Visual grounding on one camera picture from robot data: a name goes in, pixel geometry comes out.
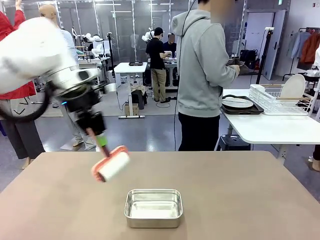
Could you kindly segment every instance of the stainless steel container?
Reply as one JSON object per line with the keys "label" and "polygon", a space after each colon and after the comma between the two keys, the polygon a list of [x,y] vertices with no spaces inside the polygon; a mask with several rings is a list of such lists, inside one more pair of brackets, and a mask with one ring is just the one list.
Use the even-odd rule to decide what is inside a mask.
{"label": "stainless steel container", "polygon": [[174,189],[131,190],[124,206],[124,215],[131,228],[177,228],[182,214],[181,195]]}

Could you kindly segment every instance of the glass wall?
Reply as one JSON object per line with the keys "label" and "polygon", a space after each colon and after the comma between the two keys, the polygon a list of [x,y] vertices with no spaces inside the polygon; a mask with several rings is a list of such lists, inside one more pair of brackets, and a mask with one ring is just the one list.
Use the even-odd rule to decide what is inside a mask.
{"label": "glass wall", "polygon": [[[53,4],[57,8],[58,24],[78,35],[90,33],[107,40],[111,32],[115,64],[119,62],[146,61],[146,43],[141,39],[149,28],[164,30],[163,42],[172,32],[172,18],[197,8],[197,0],[58,0],[22,2],[27,19],[38,17],[38,7]],[[241,28],[244,0],[236,2],[234,12],[224,24],[226,48],[232,53],[233,43],[238,40]],[[4,2],[6,15],[14,23],[15,3]]]}

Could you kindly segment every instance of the gray hoodie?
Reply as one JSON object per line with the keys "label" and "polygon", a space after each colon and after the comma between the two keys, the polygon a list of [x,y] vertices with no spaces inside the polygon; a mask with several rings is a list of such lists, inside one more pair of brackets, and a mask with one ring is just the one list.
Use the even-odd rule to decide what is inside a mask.
{"label": "gray hoodie", "polygon": [[171,24],[173,33],[179,36],[178,110],[193,117],[216,117],[220,113],[223,88],[237,77],[236,69],[226,66],[229,56],[225,32],[219,23],[211,23],[210,12],[192,10],[186,16],[187,12],[175,16]]}

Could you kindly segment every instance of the man in gray hoodie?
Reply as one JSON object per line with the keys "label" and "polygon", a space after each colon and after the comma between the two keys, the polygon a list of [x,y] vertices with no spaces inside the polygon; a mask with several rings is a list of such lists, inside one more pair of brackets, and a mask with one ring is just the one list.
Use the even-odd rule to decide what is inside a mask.
{"label": "man in gray hoodie", "polygon": [[198,0],[198,9],[172,19],[177,41],[179,151],[214,151],[219,138],[223,88],[239,75],[226,66],[226,37],[220,24],[235,0]]}

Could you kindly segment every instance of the brown table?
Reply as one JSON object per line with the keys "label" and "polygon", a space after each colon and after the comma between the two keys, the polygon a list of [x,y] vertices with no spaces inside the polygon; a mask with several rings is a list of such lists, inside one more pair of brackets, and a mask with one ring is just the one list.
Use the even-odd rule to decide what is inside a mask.
{"label": "brown table", "polygon": [[[0,194],[1,240],[318,240],[320,205],[268,152],[132,152],[109,183],[99,152],[41,154]],[[176,229],[131,229],[131,189],[180,191]]]}

